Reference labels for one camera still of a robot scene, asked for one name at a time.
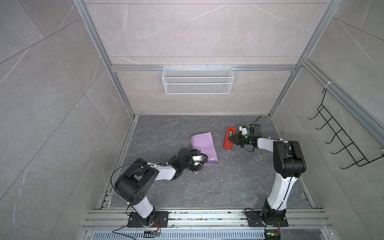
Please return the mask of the pink wrapping paper sheet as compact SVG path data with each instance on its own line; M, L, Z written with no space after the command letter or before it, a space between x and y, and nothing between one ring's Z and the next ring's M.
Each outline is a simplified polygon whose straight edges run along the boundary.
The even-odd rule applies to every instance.
M209 160L206 163L207 166L214 166L218 163L218 157L211 132L192 136L191 147L208 156Z

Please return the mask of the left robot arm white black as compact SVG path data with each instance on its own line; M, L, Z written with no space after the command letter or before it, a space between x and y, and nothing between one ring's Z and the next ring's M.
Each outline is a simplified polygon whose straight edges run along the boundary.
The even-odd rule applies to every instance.
M200 171L209 161L209 156L199 150L180 149L167 163L153 164L138 158L113 183L114 191L124 198L147 222L153 221L155 208L147 193L156 181L173 181L184 170Z

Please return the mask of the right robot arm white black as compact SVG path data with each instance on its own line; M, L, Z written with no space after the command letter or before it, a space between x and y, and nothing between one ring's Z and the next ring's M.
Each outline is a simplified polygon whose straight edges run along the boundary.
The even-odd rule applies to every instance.
M253 149L266 150L273 153L273 167L276 173L273 189L265 200L261 211L245 209L249 227L287 227L287 202L297 179L307 169L306 162L297 141L265 138L261 126L240 126L238 130L228 128L226 143L244 148L250 145Z

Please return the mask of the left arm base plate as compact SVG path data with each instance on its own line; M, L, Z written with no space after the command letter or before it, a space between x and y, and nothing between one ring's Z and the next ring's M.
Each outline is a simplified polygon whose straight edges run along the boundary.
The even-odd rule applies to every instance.
M166 228L169 221L169 212L152 212L147 218L141 217L137 212L130 212L128 228L151 227Z

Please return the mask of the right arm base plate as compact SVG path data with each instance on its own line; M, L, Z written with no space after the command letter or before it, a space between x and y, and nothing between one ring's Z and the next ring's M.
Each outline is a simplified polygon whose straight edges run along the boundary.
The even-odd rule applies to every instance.
M286 212L245 211L245 215L249 227L288 227Z

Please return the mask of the aluminium rail base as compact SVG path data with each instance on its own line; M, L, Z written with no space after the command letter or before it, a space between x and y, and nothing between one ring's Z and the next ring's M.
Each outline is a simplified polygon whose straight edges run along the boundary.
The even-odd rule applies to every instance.
M322 209L289 209L263 224L257 210L160 210L149 227L120 209L91 210L81 223L86 240L336 240Z

